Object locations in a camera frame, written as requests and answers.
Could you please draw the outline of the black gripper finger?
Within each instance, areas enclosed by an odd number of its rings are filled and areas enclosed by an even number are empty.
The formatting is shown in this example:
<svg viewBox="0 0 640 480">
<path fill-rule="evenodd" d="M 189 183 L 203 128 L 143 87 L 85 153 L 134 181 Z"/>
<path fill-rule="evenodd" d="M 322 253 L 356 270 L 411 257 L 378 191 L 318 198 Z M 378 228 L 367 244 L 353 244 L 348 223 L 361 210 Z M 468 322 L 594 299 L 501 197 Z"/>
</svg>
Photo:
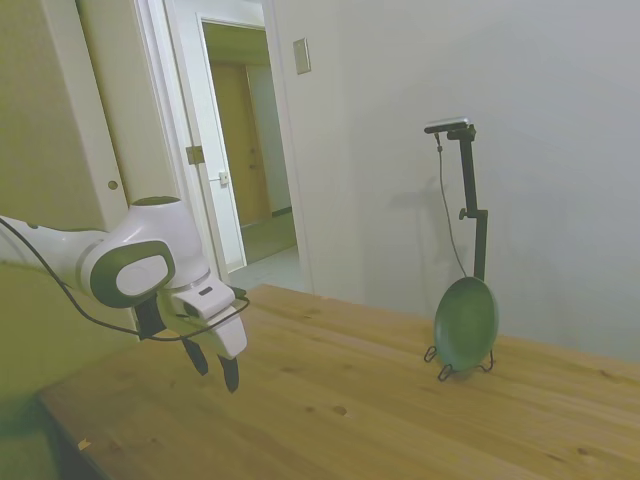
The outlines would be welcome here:
<svg viewBox="0 0 640 480">
<path fill-rule="evenodd" d="M 222 367 L 227 390 L 230 393 L 236 392 L 240 384 L 238 360 L 236 358 L 226 358 L 222 355 L 218 355 L 217 358 Z"/>
<path fill-rule="evenodd" d="M 194 368 L 200 375 L 206 375 L 209 371 L 208 362 L 201 347 L 190 339 L 184 339 L 182 345 L 191 360 Z"/>
</svg>

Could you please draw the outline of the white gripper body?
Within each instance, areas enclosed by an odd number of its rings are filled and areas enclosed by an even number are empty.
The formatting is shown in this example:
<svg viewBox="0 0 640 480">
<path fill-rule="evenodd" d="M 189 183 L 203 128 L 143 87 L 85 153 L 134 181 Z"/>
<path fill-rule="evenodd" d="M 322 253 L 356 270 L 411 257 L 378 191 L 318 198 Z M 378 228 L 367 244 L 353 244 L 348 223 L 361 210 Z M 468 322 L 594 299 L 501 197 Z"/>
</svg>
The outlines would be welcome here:
<svg viewBox="0 0 640 480">
<path fill-rule="evenodd" d="M 163 289 L 160 302 L 164 323 L 178 335 L 226 359 L 234 359 L 247 347 L 240 305 L 232 289 L 219 279 Z"/>
</svg>

